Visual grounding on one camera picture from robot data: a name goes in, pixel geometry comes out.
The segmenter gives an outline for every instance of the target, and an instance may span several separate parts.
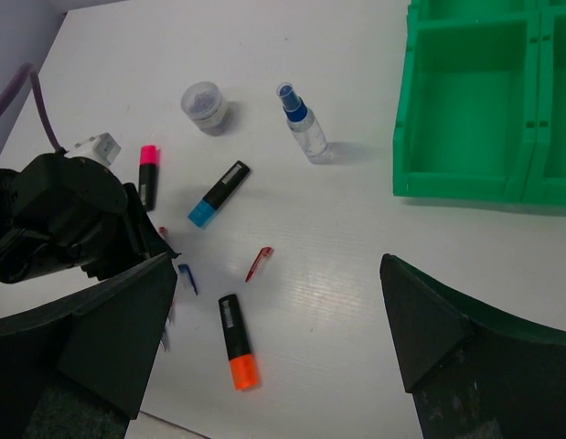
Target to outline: round plastic container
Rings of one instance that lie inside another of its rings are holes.
[[[205,134],[220,135],[227,127],[228,101],[213,82],[198,82],[189,87],[181,98],[181,108]]]

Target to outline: blue spray nozzle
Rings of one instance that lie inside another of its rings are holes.
[[[283,102],[284,109],[287,112],[294,112],[301,106],[301,98],[294,92],[293,85],[288,82],[279,85],[276,94]]]

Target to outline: pink cap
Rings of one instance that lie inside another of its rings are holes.
[[[158,150],[156,149],[156,146],[145,145],[140,148],[140,164],[152,164],[158,166]]]

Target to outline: white connector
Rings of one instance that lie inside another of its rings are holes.
[[[116,156],[120,153],[120,146],[110,133],[104,133],[88,140],[75,144],[73,149],[65,154],[66,157],[86,157],[98,162],[100,165],[110,167]]]

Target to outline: white table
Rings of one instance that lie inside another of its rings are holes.
[[[418,438],[379,280],[385,252],[508,312],[566,330],[566,217],[412,203],[391,195],[406,0],[133,0],[69,13],[41,79],[66,145],[109,131],[112,171],[137,179],[163,148],[158,207],[198,280],[179,288],[172,351],[143,410],[212,438]],[[236,102],[229,135],[179,108],[213,80]],[[291,81],[345,154],[310,165],[274,92]],[[27,102],[0,166],[49,151]],[[206,230],[188,212],[237,159],[253,173]],[[274,255],[243,282],[266,245]],[[0,316],[90,284],[78,270],[7,286]],[[262,387],[232,389],[218,298],[240,293]]]

